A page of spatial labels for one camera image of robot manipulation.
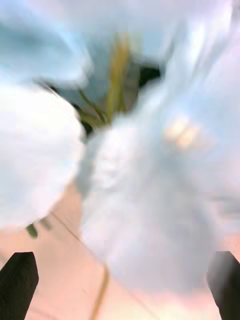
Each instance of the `pink surface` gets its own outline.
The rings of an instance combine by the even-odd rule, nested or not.
[[[14,252],[33,251],[36,257],[39,284],[26,320],[176,320],[168,312],[174,312],[173,304],[162,296],[130,294],[111,277],[106,282],[104,266],[79,241],[80,212],[81,200],[72,185],[47,218],[51,230],[37,224],[37,239],[25,230],[0,233],[0,267]],[[226,237],[223,247],[240,260],[239,234]],[[200,307],[178,310],[178,319],[220,319],[212,296],[204,299]]]

